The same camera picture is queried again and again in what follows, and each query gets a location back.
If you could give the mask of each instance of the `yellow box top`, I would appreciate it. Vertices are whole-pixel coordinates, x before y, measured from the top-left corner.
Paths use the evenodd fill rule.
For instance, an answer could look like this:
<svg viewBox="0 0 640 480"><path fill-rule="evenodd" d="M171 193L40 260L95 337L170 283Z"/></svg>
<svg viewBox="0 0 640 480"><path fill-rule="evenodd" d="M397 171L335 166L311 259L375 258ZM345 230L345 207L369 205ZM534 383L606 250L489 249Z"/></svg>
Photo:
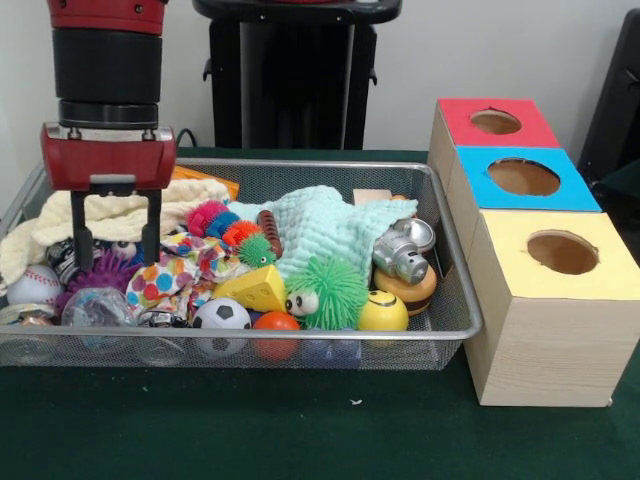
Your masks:
<svg viewBox="0 0 640 480"><path fill-rule="evenodd" d="M481 215L513 296L640 300L640 268L608 215L522 210Z"/></svg>

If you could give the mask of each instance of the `mesh basket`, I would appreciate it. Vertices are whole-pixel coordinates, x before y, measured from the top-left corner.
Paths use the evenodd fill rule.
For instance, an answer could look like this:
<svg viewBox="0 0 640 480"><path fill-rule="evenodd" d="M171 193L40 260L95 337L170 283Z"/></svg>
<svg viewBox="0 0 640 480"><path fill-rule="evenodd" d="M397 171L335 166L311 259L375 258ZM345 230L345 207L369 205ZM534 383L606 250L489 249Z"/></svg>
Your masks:
<svg viewBox="0 0 640 480"><path fill-rule="evenodd" d="M263 203L313 185L353 200L354 188L388 189L419 200L435 227L429 261L438 288L406 332L281 332L149 328L0 327L0 365L66 367L338 368L441 370L482 325L451 215L437 175L414 163L182 159L183 166L241 185L239 201ZM29 177L2 221L3 236L38 215L51 194L46 175Z"/></svg>

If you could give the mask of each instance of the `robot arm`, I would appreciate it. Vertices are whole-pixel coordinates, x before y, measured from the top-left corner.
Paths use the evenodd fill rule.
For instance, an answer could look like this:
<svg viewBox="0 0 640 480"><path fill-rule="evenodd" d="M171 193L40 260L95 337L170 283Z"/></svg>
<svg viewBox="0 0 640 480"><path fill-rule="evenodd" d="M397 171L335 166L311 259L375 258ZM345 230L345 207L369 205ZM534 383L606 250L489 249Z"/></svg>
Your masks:
<svg viewBox="0 0 640 480"><path fill-rule="evenodd" d="M176 146L158 126L162 27L168 0L47 0L53 27L59 123L44 125L44 162L55 190L71 191L76 263L93 262L88 195L149 199L145 263L158 259L161 190Z"/></svg>

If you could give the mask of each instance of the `circular hole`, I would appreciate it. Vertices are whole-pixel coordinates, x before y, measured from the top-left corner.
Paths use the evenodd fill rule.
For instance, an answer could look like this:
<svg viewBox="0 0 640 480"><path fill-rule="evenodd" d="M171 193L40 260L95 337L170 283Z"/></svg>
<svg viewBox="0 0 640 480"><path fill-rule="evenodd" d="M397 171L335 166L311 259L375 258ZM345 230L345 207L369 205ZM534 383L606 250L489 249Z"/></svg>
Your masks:
<svg viewBox="0 0 640 480"><path fill-rule="evenodd" d="M528 242L529 255L551 270L582 275L598 264L598 250L573 233L550 230L534 234Z"/></svg>
<svg viewBox="0 0 640 480"><path fill-rule="evenodd" d="M532 160L505 158L489 167L489 175L503 190L516 195L546 197L560 188L560 177Z"/></svg>
<svg viewBox="0 0 640 480"><path fill-rule="evenodd" d="M516 117L493 108L474 113L471 116L471 123L483 132L493 135L509 135L522 128L520 120Z"/></svg>

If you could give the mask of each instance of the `polka dot fabric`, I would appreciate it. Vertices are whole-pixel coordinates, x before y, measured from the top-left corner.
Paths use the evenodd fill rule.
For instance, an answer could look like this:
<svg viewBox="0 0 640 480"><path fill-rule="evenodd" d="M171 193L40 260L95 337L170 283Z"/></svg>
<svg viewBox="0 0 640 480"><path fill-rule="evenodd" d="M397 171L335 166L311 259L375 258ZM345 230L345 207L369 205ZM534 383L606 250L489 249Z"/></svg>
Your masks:
<svg viewBox="0 0 640 480"><path fill-rule="evenodd" d="M194 304L208 301L215 285L240 266L238 258L213 237L181 232L165 236L162 247L160 261L138 270L129 282L127 301L138 315L156 308L188 319Z"/></svg>

